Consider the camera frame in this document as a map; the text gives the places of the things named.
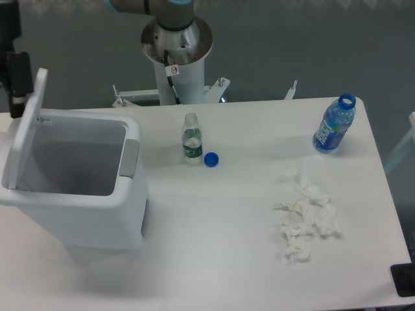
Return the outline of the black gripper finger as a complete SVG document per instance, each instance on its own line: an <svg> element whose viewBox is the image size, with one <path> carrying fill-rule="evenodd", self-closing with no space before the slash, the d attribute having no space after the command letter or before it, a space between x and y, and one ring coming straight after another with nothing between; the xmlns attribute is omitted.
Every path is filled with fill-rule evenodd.
<svg viewBox="0 0 415 311"><path fill-rule="evenodd" d="M34 91L30 56L27 52L7 52L5 61L10 116L16 119L23 115L27 96Z"/></svg>

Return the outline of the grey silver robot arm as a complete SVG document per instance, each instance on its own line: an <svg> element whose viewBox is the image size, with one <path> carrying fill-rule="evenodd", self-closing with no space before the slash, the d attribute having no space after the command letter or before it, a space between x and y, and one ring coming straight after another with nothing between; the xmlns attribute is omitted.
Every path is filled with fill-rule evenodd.
<svg viewBox="0 0 415 311"><path fill-rule="evenodd" d="M163 29L179 32L189 28L194 19L192 1L105 1L106 6L122 13L145 14L156 17ZM16 52L14 40L21 36L18 1L1 1L1 85L8 97L13 119L23 115L26 97L34 91L30 56Z"/></svg>

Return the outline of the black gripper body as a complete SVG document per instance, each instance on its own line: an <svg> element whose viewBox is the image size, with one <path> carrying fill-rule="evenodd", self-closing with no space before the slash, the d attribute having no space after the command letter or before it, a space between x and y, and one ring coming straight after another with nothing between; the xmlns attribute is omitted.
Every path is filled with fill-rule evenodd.
<svg viewBox="0 0 415 311"><path fill-rule="evenodd" d="M13 41L21 36L19 1L1 1L1 84L9 86L7 53L14 52Z"/></svg>

